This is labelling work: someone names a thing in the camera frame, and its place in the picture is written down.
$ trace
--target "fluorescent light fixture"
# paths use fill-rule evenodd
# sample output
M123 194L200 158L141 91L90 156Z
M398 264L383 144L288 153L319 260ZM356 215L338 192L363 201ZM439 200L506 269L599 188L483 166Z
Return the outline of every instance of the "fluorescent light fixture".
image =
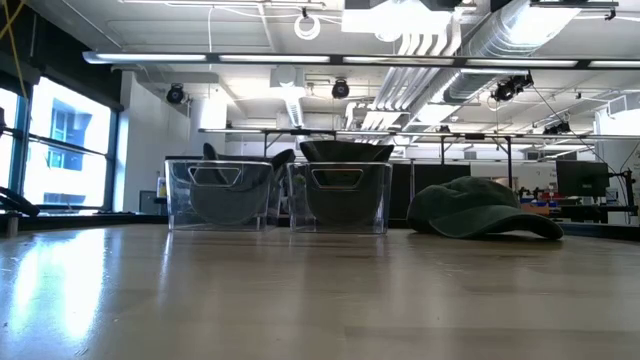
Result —
M420 125L436 125L447 116L453 114L460 106L455 105L425 105L418 112Z
M443 136L453 136L453 133L437 133L437 132L400 132L397 133L396 135L402 135L402 136L420 136L420 137L443 137Z
M453 64L453 59L421 58L417 56L345 56L343 62L345 64L445 66Z
M198 131L223 134L262 134L262 130L260 129L198 129Z
M342 32L438 34L453 12L431 11L420 0L385 1L370 9L344 9Z
M221 62L247 63L322 63L329 62L329 56L317 55L220 55Z
M266 7L308 7L308 8L325 8L322 2L305 2L301 4L296 1L219 1L219 0L119 0L125 4L165 4L169 6L257 6L264 5Z
M579 150L584 148L584 144L582 145L546 145L537 150L543 151L562 151L562 150Z
M469 59L465 65L469 66L506 66L506 67L574 67L577 60L547 60L547 59Z
M509 69L461 69L463 74L478 74L478 75L529 75L528 70L509 70Z
M336 131L336 135L371 135L371 136L387 136L391 133L388 131Z
M96 58L103 61L121 62L121 61L167 61L167 62L192 62L206 61L207 56L204 54L96 54Z
M640 68L640 60L595 60L589 64L592 68Z

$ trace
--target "cable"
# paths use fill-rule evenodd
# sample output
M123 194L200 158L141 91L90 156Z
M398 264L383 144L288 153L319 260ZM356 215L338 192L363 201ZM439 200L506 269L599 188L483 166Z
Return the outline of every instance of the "cable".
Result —
M15 19L18 17L18 15L20 14L20 11L22 11L22 7L24 5L25 5L24 1L20 1L20 5L18 5L18 8L16 9L16 12L13 14L11 19L9 19L9 21L7 21L7 24L4 26L4 28L2 28L2 31L0 31L0 39L2 39L4 37L4 34L7 32L7 30L9 30L9 27L11 26L11 24L13 24Z
M207 15L207 35L209 36L209 52L213 52L213 40L211 39L211 13L213 13L214 7L209 9L209 15Z
M14 16L17 16L17 14L20 12L20 10L22 9L21 6L18 7L18 9L16 10ZM13 61L16 64L16 70L18 71L18 79L20 80L20 88L22 90L22 96L24 97L24 99L28 102L29 101L29 96L27 95L27 89L24 87L24 79L22 78L22 70L20 69L20 61L18 60L18 50L16 49L16 39L13 37L13 29L11 28L11 16L9 16L9 6L7 4L7 2L4 2L4 14L7 17L7 28L9 30L9 39L11 40L11 50L13 52Z
M242 16L255 17L255 18L260 18L260 19L288 18L288 17L297 18L298 16L300 16L299 14L295 14L295 15L294 14L291 14L291 15L255 15L255 14L248 14L248 13L245 13L245 12L242 12L242 11L234 10L232 8L224 7L224 6L216 6L216 9L225 10L225 11L232 12L234 14L238 14L238 15L242 15Z
M604 17L602 15L576 16L573 18L573 20L604 20ZM626 20L626 21L640 22L640 18L634 18L634 17L628 17L628 16L616 16L611 20Z
M531 87L533 88L533 90L536 91L536 93L538 94L538 96L540 97L540 99L542 99L542 101L545 103L545 105L547 105L547 107L549 108L549 110L551 110L551 112L553 112L553 115L555 115L558 120L560 121L564 121L564 119L562 119L560 117L560 115L558 115L558 113L551 107L551 105L549 105L549 103L547 102L547 100L544 98L544 96L542 96L542 94L540 94L540 92L538 91L538 89L536 89L536 87L534 85L531 85ZM598 158L601 162L603 162L604 164L607 165L607 167L611 170L612 173L616 174L616 171L614 168L611 167L611 165L609 165L609 163L607 163L600 155L598 155L598 153L595 152L595 150L593 150L592 147L590 147L587 143L584 142L584 140L582 140L582 138L576 134L573 130L569 130L575 137L576 139L578 139L578 141L580 141L584 146L587 147L587 149L589 149L593 155L596 156L596 158ZM622 195L624 196L624 202L626 205L629 205L627 203L627 192L625 190L624 185L622 184L622 181L620 180L620 177L616 176L616 179L618 179L618 183L620 184L620 189L622 190Z
M332 24L342 25L342 22L331 20L331 18L336 18L337 16L324 16L324 15L316 15L318 19L324 20L326 22L330 22Z
M627 158L624 160L624 162L622 163L622 165L620 165L620 171L618 172L622 172L622 168L624 168L624 166L627 164L627 161L629 161L629 159L631 158L631 156L633 156L633 153L636 152L636 149L638 148L638 145L640 145L640 141L638 141L638 143L636 144L636 146L633 148L633 150L631 150L631 153L629 154L629 156L627 156Z
M495 102L495 103L496 103L496 107L491 107L491 105L489 104L489 100L490 100L490 99L491 99L491 97L488 97L488 98L487 98L487 107L489 108L489 110L491 110L491 111L493 111L493 112L496 112L496 111L498 111L498 110L502 109L503 107L505 107L505 106L509 105L509 103L511 102L511 101L507 101L507 103L506 103L506 104L504 104L504 105L500 105L500 103L499 103L498 101L496 101L496 102Z

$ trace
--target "plastic bin handle cutout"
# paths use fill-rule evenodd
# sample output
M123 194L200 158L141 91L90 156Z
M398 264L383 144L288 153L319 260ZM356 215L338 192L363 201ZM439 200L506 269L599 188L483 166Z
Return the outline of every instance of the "plastic bin handle cutout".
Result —
M197 186L228 188L240 178L240 169L233 167L191 166L188 172L191 181Z
M313 169L311 177L319 189L353 190L362 180L362 169Z

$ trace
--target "clear plastic bin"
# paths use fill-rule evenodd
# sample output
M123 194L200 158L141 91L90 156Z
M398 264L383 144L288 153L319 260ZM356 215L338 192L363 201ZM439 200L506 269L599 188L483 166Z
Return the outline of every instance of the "clear plastic bin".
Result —
M384 234L391 164L289 164L289 215L296 232Z
M171 230L263 231L275 227L282 187L271 164L167 160Z

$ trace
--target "cap brim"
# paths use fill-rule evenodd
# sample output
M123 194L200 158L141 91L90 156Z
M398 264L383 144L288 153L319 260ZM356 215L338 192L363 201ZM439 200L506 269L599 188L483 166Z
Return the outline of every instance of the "cap brim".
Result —
M467 209L456 214L430 220L442 235L470 238L508 231L530 231L548 239L560 239L564 232L553 221L536 214L505 205L489 205Z

